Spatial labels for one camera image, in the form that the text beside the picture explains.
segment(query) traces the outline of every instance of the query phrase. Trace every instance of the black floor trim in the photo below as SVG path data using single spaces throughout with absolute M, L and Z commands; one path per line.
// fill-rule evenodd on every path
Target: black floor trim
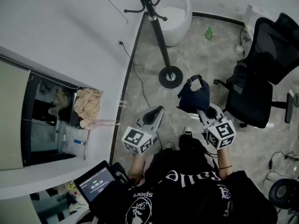
M 193 12 L 192 15 L 195 16 L 195 17 L 206 17 L 206 18 L 217 19 L 217 20 L 220 20 L 220 21 L 227 21 L 227 22 L 230 22 L 230 23 L 233 23 L 233 24 L 244 26 L 244 22 L 238 21 L 238 20 L 235 20 L 235 19 L 231 19 L 231 18 L 227 18 L 227 17 L 221 17 L 221 16 L 217 16 L 217 15 L 211 15 L 211 14 L 206 14 L 206 13 L 198 13 L 198 12 Z
M 125 77 L 125 82 L 123 84 L 123 88 L 122 88 L 122 92 L 121 92 L 120 105 L 118 106 L 118 110 L 117 110 L 116 120 L 118 120 L 118 121 L 120 121 L 120 118 L 121 118 L 122 104 L 123 104 L 123 101 L 124 101 L 124 98 L 125 98 L 125 93 L 126 93 L 126 89 L 127 89 L 127 85 L 128 85 L 129 76 L 130 76 L 130 71 L 131 71 L 131 68 L 132 68 L 132 65 L 133 65 L 133 59 L 134 59 L 134 56 L 135 56 L 135 52 L 136 52 L 137 44 L 138 44 L 138 41 L 139 41 L 140 33 L 141 33 L 141 30 L 142 30 L 142 27 L 143 27 L 144 19 L 147 15 L 148 15 L 147 12 L 143 13 L 143 16 L 142 16 L 142 19 L 141 19 L 141 22 L 140 22 L 140 26 L 139 26 L 139 29 L 138 29 L 138 32 L 137 32 L 137 36 L 136 36 L 136 39 L 135 39 L 133 51 L 132 51 L 132 54 L 131 54 L 131 59 L 129 61 L 129 65 L 128 65 L 128 69 L 127 69 L 127 73 L 126 73 L 126 77 Z M 113 163 L 117 132 L 118 132 L 118 126 L 115 126 L 114 133 L 113 133 L 113 138 L 112 138 L 112 146 L 111 146 L 111 151 L 110 151 L 110 160 L 109 160 L 110 165 L 112 165 L 112 163 Z

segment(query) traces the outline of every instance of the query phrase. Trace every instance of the chair wheel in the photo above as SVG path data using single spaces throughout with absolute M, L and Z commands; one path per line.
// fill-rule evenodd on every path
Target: chair wheel
M 241 124 L 240 124 L 240 127 L 241 127 L 241 128 L 246 128 L 246 127 L 247 127 L 247 124 L 245 124 L 245 123 L 241 123 Z

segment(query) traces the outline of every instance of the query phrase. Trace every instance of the marble floor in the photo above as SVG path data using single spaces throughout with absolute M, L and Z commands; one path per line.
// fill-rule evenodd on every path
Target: marble floor
M 213 37 L 211 40 L 205 38 L 205 32 L 211 27 Z M 215 78 L 225 80 L 233 73 L 236 62 L 243 59 L 243 55 L 237 55 L 236 46 L 239 44 L 239 33 L 241 26 L 225 21 L 209 18 L 193 17 L 191 27 L 184 40 L 175 47 L 169 47 L 168 53 L 171 64 L 178 66 L 183 74 L 183 83 L 176 89 L 169 90 L 162 87 L 158 81 L 158 74 L 164 67 L 162 55 L 155 40 L 155 36 L 148 19 L 145 19 L 135 53 L 134 64 L 137 74 L 144 83 L 144 93 L 151 106 L 164 106 L 164 119 L 158 129 L 162 146 L 171 142 L 178 148 L 178 138 L 185 126 L 191 126 L 193 136 L 201 140 L 208 151 L 215 153 L 211 145 L 207 145 L 201 132 L 202 126 L 197 119 L 190 118 L 178 106 L 177 94 L 180 92 L 186 80 L 195 74 L 200 74 L 210 85 L 211 102 L 220 108 L 225 107 L 228 91 L 221 85 L 214 85 Z M 285 101 L 289 89 L 299 92 L 299 86 L 292 83 L 287 76 L 273 88 L 273 100 Z M 120 162 L 127 170 L 132 161 L 132 154 L 125 150 L 121 138 L 127 126 L 134 126 L 136 113 L 148 108 L 142 95 L 141 82 L 132 68 L 127 90 L 125 93 L 123 108 L 121 112 L 121 125 L 118 129 L 117 140 L 114 151 L 114 162 Z M 248 177 L 259 187 L 267 197 L 269 186 L 263 185 L 268 174 L 268 163 L 276 151 L 285 154 L 293 151 L 299 154 L 298 124 L 299 111 L 293 109 L 292 122 L 286 124 L 285 111 L 273 107 L 269 123 L 271 128 L 259 129 L 249 126 L 240 128 L 237 119 L 229 113 L 225 113 L 228 119 L 233 121 L 237 136 L 235 143 L 229 147 L 229 153 L 235 170 L 245 170 Z M 148 154 L 154 154 L 160 149 L 159 141 L 148 150 Z M 273 157 L 273 169 L 282 175 L 298 177 L 298 163 L 284 160 L 281 154 Z M 282 210 L 279 214 L 279 222 L 288 220 L 287 211 Z

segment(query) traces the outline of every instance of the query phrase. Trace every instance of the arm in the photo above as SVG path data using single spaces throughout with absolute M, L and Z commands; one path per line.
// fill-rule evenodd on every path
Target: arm
M 140 180 L 143 176 L 143 168 L 144 168 L 145 157 L 144 155 L 134 155 L 133 162 L 131 168 L 128 172 L 128 176 L 130 179 L 135 178 L 135 185 L 139 184 Z
M 217 155 L 219 165 L 219 176 L 222 180 L 225 180 L 226 177 L 228 177 L 230 174 L 234 172 L 234 169 L 231 166 L 232 163 L 228 155 L 228 149 L 225 147 L 220 150 L 217 150 Z

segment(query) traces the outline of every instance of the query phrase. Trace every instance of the black office chair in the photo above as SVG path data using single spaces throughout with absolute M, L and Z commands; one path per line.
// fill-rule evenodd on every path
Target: black office chair
M 214 80 L 229 90 L 226 109 L 244 124 L 265 128 L 271 106 L 286 109 L 285 122 L 292 118 L 292 96 L 286 102 L 272 102 L 272 84 L 278 84 L 299 65 L 299 26 L 281 13 L 276 22 L 256 21 L 248 56 L 238 61 L 234 74 L 226 80 Z

